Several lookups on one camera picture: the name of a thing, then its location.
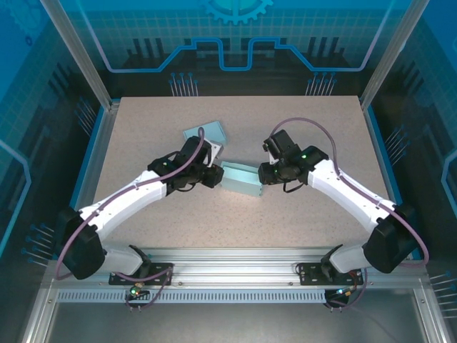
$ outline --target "light blue box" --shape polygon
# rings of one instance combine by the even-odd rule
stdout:
[[[209,141],[214,141],[216,143],[220,143],[222,145],[227,144],[227,138],[226,134],[224,133],[222,129],[221,123],[218,121],[213,121],[211,123],[207,123],[204,125],[199,125],[196,126],[192,129],[183,131],[184,138],[187,140],[188,138],[192,136],[198,136],[199,135],[199,127],[203,127],[205,130],[205,138],[208,139]]]
[[[224,177],[221,186],[232,192],[260,197],[263,185],[258,180],[258,169],[244,164],[222,162]]]

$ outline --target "enclosure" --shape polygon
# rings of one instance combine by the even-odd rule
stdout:
[[[0,342],[454,342],[455,13],[451,0],[0,0]],[[54,279],[62,209],[99,202],[213,121],[221,161],[257,170],[271,130],[297,116],[331,132],[348,175],[415,209],[426,267],[368,268],[362,300],[332,313],[332,287],[294,269],[367,232],[311,187],[253,197],[226,172],[109,236],[176,266],[152,308],[131,314],[109,273]],[[286,128],[331,154],[312,126]]]

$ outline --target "speckled table surface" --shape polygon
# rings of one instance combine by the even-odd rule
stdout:
[[[228,144],[222,160],[258,166],[268,161],[261,145],[281,120],[306,116],[336,140],[340,168],[383,197],[386,187],[356,96],[220,96],[123,98],[95,199],[137,177],[152,160],[178,150],[182,131],[219,120]],[[284,127],[304,149],[331,155],[327,137],[306,123]],[[368,233],[327,196],[303,187],[285,194],[265,187],[260,198],[198,185],[173,193],[125,221],[110,241],[139,247],[329,247]]]

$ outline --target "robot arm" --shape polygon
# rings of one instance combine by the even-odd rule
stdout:
[[[286,185],[295,180],[300,181],[301,186],[309,185],[332,198],[371,234],[367,242],[338,246],[321,260],[323,273],[329,279],[338,273],[365,267],[390,273],[417,247],[408,230],[380,206],[387,207],[404,219],[411,218],[411,209],[382,199],[342,171],[337,175],[334,163],[315,146],[301,151],[281,130],[269,137],[263,147],[270,156],[270,162],[263,163],[259,168],[262,184],[283,184],[285,192],[290,192],[286,191]],[[341,177],[353,187],[349,187]],[[369,195],[377,203],[370,202],[353,188]]]
[[[193,188],[200,183],[214,188],[222,180],[224,171],[214,164],[223,149],[220,144],[205,140],[189,163],[199,144],[200,139],[193,136],[181,151],[154,160],[135,180],[109,197],[78,212],[68,208],[59,214],[54,249],[57,254],[62,252],[70,236],[87,222],[69,246],[63,260],[77,279],[85,279],[97,271],[135,274],[145,262],[145,255],[136,247],[118,248],[103,244],[107,236],[120,223],[152,202],[175,191],[182,192],[188,185]]]

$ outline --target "gear graphic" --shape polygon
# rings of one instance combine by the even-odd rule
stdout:
[[[7,9],[14,22],[27,35],[39,28],[42,13],[39,0],[0,0],[0,9]]]
[[[266,7],[273,5],[273,0],[202,0],[206,14],[212,14],[214,20],[222,19],[224,24],[240,21],[247,24],[249,20],[257,20],[258,14],[265,14]]]

